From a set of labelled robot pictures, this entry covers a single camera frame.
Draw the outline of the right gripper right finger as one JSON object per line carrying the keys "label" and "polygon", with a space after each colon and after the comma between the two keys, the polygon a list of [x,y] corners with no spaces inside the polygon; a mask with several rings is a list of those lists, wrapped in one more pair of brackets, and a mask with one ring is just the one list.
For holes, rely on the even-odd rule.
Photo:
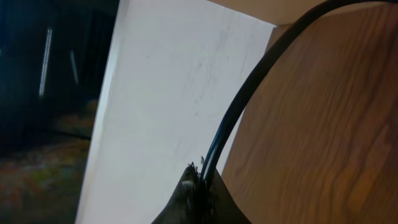
{"label": "right gripper right finger", "polygon": [[211,224],[251,224],[239,209],[224,184],[219,172],[215,170],[208,190],[206,222]]}

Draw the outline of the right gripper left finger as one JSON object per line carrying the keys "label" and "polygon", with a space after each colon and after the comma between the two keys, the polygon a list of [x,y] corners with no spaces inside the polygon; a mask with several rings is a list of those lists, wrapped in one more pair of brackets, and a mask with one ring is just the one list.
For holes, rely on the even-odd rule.
{"label": "right gripper left finger", "polygon": [[169,201],[152,224],[200,223],[198,188],[197,166],[192,162],[185,168]]}

